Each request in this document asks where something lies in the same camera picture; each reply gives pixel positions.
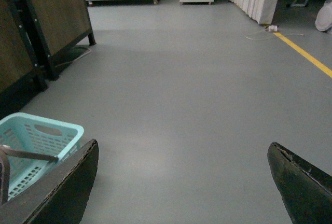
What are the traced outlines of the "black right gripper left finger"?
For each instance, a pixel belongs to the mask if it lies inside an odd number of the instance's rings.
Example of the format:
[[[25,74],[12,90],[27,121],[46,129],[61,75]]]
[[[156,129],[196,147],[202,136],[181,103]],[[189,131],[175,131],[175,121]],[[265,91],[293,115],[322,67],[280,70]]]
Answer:
[[[95,139],[1,206],[1,223],[80,223],[98,170]]]

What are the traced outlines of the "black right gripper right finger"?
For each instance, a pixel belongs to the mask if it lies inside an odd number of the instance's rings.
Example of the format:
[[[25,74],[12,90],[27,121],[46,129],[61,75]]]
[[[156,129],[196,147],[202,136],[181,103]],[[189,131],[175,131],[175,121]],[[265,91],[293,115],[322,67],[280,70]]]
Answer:
[[[277,142],[267,158],[292,223],[331,223],[331,175]]]

